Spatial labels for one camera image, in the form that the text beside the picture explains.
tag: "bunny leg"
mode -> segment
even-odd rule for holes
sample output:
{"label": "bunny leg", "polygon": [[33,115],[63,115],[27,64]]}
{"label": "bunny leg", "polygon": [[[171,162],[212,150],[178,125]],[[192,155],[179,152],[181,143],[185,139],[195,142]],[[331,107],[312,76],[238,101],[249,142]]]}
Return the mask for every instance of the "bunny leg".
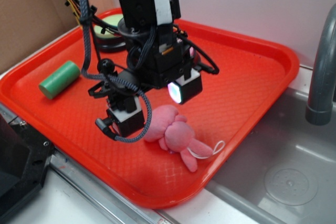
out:
{"label": "bunny leg", "polygon": [[192,173],[197,171],[197,160],[190,154],[188,149],[184,149],[180,152],[180,154],[183,162],[185,163],[189,171]]}
{"label": "bunny leg", "polygon": [[168,146],[166,144],[166,140],[165,140],[164,137],[162,137],[162,138],[159,139],[159,146],[161,147],[161,149],[163,149],[165,151],[169,150],[169,148],[168,148]]}

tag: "white wall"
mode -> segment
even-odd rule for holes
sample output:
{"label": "white wall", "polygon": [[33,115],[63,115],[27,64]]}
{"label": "white wall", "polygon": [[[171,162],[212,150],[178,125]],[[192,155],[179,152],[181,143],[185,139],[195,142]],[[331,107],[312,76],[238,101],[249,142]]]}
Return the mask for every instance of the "white wall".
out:
{"label": "white wall", "polygon": [[336,0],[180,0],[183,19],[278,42],[313,66]]}

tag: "sink drain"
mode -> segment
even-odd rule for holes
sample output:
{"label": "sink drain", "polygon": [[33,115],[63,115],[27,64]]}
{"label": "sink drain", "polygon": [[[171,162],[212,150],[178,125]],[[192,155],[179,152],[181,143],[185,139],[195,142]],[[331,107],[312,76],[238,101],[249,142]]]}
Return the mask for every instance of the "sink drain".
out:
{"label": "sink drain", "polygon": [[271,197],[289,206],[300,206],[311,201],[318,190],[314,175],[294,163],[272,167],[266,173],[264,182]]}

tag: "bunny ear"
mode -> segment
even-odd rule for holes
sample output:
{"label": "bunny ear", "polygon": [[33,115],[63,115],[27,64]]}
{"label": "bunny ear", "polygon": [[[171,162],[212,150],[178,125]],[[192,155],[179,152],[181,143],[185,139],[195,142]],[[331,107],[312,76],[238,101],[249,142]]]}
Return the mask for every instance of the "bunny ear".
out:
{"label": "bunny ear", "polygon": [[188,150],[191,151],[191,154],[194,153],[199,157],[208,158],[211,157],[213,154],[213,150],[211,149],[211,147],[194,138],[191,140],[188,146]]}

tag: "green disc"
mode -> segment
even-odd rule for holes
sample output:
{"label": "green disc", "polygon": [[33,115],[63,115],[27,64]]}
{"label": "green disc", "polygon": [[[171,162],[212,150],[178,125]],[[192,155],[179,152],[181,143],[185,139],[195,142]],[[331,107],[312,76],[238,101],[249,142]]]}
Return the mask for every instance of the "green disc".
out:
{"label": "green disc", "polygon": [[[117,26],[119,21],[123,18],[122,14],[114,14],[111,16],[108,16],[106,18],[103,18],[102,20],[105,21],[106,23],[112,25],[112,26]],[[109,32],[105,32],[105,34],[101,33],[102,28],[100,26],[95,26],[94,28],[94,32],[96,33],[97,37],[101,38],[101,39],[109,39],[109,38],[114,38],[114,37],[119,37],[119,36],[115,36],[114,34],[111,34]]]}

